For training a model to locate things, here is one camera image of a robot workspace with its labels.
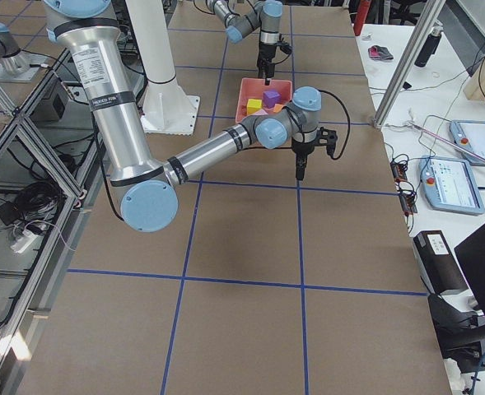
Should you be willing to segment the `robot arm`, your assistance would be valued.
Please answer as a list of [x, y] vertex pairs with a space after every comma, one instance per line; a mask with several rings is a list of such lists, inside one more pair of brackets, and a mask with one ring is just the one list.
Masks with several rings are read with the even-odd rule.
[[258, 78], [264, 79], [268, 86], [275, 75], [276, 52], [280, 49], [286, 56], [290, 56], [292, 49], [284, 40], [280, 32], [282, 19], [282, 3], [280, 1], [257, 1], [250, 4], [251, 10], [246, 14], [234, 12], [228, 1], [208, 0], [206, 8], [211, 14], [220, 19], [226, 28], [228, 39], [237, 44], [242, 39], [259, 31], [257, 68]]
[[122, 192], [120, 213], [141, 232], [168, 226], [178, 210], [174, 187], [190, 177], [259, 143], [275, 149], [286, 141], [315, 140], [321, 94], [297, 89], [281, 111], [250, 115], [166, 161], [153, 158], [148, 132], [191, 129], [199, 99], [184, 93], [176, 80], [166, 19], [159, 2], [127, 4], [148, 78], [142, 105], [130, 89], [117, 40], [119, 23], [109, 1], [47, 1], [49, 37], [66, 47], [82, 80], [91, 112], [110, 155], [110, 182]]

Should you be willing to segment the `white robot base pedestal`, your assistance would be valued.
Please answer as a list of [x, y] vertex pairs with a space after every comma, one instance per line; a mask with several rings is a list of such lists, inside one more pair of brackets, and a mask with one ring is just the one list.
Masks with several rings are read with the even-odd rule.
[[177, 81], [161, 1], [126, 2], [147, 78], [141, 122], [145, 132], [191, 135], [200, 98], [186, 95]]

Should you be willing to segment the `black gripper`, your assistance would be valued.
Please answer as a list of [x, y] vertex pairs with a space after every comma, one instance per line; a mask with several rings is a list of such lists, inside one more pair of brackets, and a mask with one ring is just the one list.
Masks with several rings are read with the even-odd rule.
[[303, 180], [305, 178], [307, 156], [315, 150], [315, 144], [313, 142], [292, 140], [291, 149], [296, 154], [296, 180]]
[[259, 41], [257, 65], [260, 66], [260, 78], [269, 86], [273, 78], [273, 60], [276, 56], [276, 45]]

